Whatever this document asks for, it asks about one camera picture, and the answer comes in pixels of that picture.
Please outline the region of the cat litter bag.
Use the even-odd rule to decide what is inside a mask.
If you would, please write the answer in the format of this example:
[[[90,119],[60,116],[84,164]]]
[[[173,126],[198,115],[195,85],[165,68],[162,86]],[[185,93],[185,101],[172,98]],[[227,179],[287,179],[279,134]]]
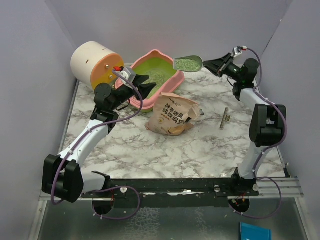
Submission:
[[[174,93],[161,93],[145,128],[158,134],[179,136],[193,128],[193,122],[204,115],[197,102]]]

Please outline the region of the bag sealing clip strip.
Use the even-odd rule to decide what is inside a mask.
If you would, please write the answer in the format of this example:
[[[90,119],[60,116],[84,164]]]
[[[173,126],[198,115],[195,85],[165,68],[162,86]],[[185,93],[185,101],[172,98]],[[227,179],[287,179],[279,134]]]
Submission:
[[[222,116],[222,120],[219,126],[220,130],[223,130],[225,128],[226,122],[229,122],[231,119],[231,116],[229,115],[229,108],[226,107]]]

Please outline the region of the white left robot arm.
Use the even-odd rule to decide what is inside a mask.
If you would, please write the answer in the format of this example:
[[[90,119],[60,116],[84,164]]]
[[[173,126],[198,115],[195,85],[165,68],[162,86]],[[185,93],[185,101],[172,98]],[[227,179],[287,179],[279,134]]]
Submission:
[[[51,196],[53,205],[74,203],[83,193],[94,192],[101,198],[110,193],[107,175],[97,171],[83,174],[81,168],[97,144],[121,122],[116,109],[133,96],[140,101],[148,97],[156,86],[145,83],[148,79],[147,75],[132,74],[118,89],[107,83],[95,87],[95,108],[84,131],[65,150],[44,160],[42,191]]]

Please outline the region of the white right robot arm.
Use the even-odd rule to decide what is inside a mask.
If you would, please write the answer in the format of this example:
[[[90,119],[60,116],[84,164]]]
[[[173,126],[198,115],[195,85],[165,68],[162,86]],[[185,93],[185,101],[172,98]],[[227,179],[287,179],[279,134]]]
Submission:
[[[242,67],[234,64],[230,53],[222,58],[206,60],[203,66],[217,77],[226,75],[235,81],[232,93],[252,111],[249,126],[250,146],[247,156],[237,168],[240,178],[253,180],[269,151],[281,145],[287,137],[287,109],[262,96],[254,84],[256,75],[262,75],[261,60],[248,58]]]

